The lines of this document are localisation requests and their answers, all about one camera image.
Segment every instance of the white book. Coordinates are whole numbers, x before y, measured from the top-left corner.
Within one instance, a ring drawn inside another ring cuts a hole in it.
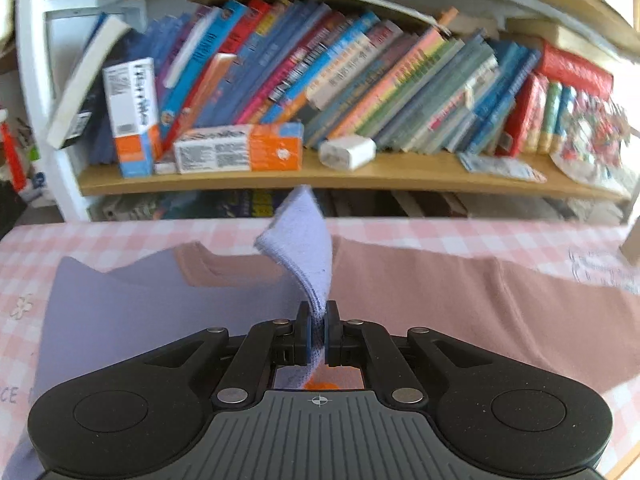
[[[180,52],[175,57],[174,62],[171,63],[164,81],[162,82],[165,88],[173,88],[178,84],[184,67],[187,66],[193,51],[196,50],[196,47],[200,43],[204,33],[209,29],[213,20],[216,19],[219,11],[220,9],[218,8],[211,9],[209,14],[201,18],[198,23],[193,26],[187,40],[184,42]]]
[[[79,122],[82,123],[82,127],[86,124],[88,118],[79,118],[78,112],[87,92],[113,46],[130,28],[118,17],[109,16],[89,43],[84,56],[76,64],[66,82],[62,97],[47,128],[47,142],[55,149],[59,150],[72,130],[79,128]]]

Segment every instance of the purple fabric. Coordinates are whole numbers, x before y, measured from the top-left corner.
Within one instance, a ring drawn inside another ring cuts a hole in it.
[[[173,251],[108,274],[63,258],[45,314],[32,399],[208,326],[241,335],[264,320],[294,319],[300,301],[310,301],[318,326],[331,280],[331,238],[308,188],[290,195],[256,246],[290,272],[252,286],[194,287],[184,284]],[[284,370],[276,386],[300,387],[309,375],[304,367]],[[25,434],[2,478],[35,480],[43,473]]]

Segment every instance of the gray ribbed panel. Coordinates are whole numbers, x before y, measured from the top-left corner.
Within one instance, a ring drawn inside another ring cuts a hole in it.
[[[185,456],[135,480],[498,480],[450,452],[418,413],[373,392],[266,392],[217,415]],[[566,480],[598,480],[590,470]],[[46,480],[68,480],[49,473]]]

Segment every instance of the black circular cap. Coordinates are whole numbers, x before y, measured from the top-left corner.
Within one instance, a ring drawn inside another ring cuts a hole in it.
[[[539,390],[504,392],[495,397],[491,409],[501,423],[522,431],[551,430],[566,416],[560,399]]]
[[[146,400],[132,392],[108,390],[82,399],[74,409],[80,426],[97,433],[114,433],[133,428],[148,411]]]

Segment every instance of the table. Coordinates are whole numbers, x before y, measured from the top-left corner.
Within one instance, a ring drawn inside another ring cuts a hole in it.
[[[267,224],[265,219],[96,222],[11,231],[0,242],[0,474],[24,428],[44,311],[63,256],[108,270],[191,240],[215,253],[247,254],[255,252],[253,241]],[[640,294],[640,272],[615,257],[628,227],[459,219],[329,219],[327,225],[332,234],[360,242],[493,255],[547,274]],[[604,397],[614,430],[598,470],[616,480],[640,456],[640,376]]]

